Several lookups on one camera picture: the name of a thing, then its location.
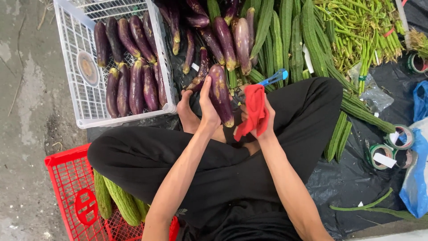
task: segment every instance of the tape roll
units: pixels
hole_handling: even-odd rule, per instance
[[[376,168],[377,170],[385,170],[388,167],[384,164],[378,165],[375,160],[373,160],[373,157],[375,156],[375,153],[377,150],[383,149],[385,151],[385,156],[394,159],[394,153],[391,150],[391,148],[387,145],[373,145],[370,147],[370,156],[369,156],[369,163]]]
[[[398,131],[385,136],[384,139],[385,139],[386,143],[389,146],[391,146],[392,148],[397,149],[397,150],[407,150],[410,147],[412,147],[412,145],[415,141],[415,137],[413,135],[412,130],[410,130],[410,128],[405,126],[405,125],[395,125],[395,129],[396,130],[398,129]],[[396,141],[399,138],[398,136],[403,136],[403,135],[405,135],[405,143],[402,146],[397,146]]]

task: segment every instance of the plastic bag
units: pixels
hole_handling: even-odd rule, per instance
[[[361,63],[355,65],[349,70],[354,85],[358,84],[358,77],[360,75]],[[364,92],[361,93],[360,99],[363,99],[372,112],[381,112],[386,107],[390,106],[394,99],[383,92],[376,84],[372,75],[368,74],[364,83]]]
[[[420,218],[428,211],[428,118],[410,126],[415,142],[411,147],[412,164],[407,169],[400,198],[409,212]]]
[[[420,82],[413,90],[413,100],[415,101],[415,115],[413,121],[417,122],[428,116],[428,81]]]

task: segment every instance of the black plastic sheet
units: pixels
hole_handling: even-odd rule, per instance
[[[428,34],[428,2],[407,1],[404,7],[410,27],[416,28]],[[180,95],[181,90],[187,86],[196,76],[197,72],[191,68],[189,74],[182,73],[182,64],[185,60],[187,40],[184,35],[185,29],[181,26],[180,52],[174,56],[171,52],[171,38],[167,36],[168,55],[170,56],[172,75]],[[195,58],[194,63],[199,63],[199,49],[203,41],[195,29]],[[384,87],[394,103],[380,113],[380,118],[393,124],[411,125],[413,122],[413,89],[416,84],[424,79],[424,74],[410,74],[406,67],[406,56],[398,63],[386,63],[374,69],[370,69],[374,80],[379,87]],[[198,103],[199,96],[194,95],[191,100],[191,108],[196,115],[201,116]],[[399,151],[397,164],[392,169],[378,171],[371,167],[365,160],[365,139],[374,145],[383,143],[384,133],[376,127],[368,125],[351,117],[352,134],[348,139],[345,151],[340,163],[333,160],[327,163],[320,157],[318,166],[309,179],[306,187],[317,204],[324,226],[335,239],[345,238],[348,234],[371,226],[375,223],[389,223],[400,218],[389,214],[375,213],[369,211],[334,211],[329,205],[339,207],[356,207],[360,202],[371,203],[383,196],[388,189],[394,192],[382,201],[377,207],[404,210],[405,206],[398,196],[404,180],[406,170],[401,167],[405,162],[405,151]],[[171,130],[181,130],[178,116],[160,116],[146,120],[138,120],[125,123],[123,126],[151,126]],[[88,142],[92,142],[105,130],[111,127],[98,127],[88,129]]]

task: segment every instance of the round container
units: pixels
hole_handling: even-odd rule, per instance
[[[413,73],[425,73],[428,71],[428,60],[422,59],[416,53],[410,54],[407,59],[407,68]]]
[[[79,72],[85,82],[90,86],[98,86],[98,83],[100,82],[100,75],[98,72],[98,67],[92,56],[85,51],[80,51],[77,54],[76,61]]]

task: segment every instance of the red rubber band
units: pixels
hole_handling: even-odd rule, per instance
[[[383,36],[386,38],[386,37],[388,37],[390,34],[392,34],[393,32],[394,32],[394,27],[392,27],[392,29],[391,30],[389,30],[386,34],[384,34]]]

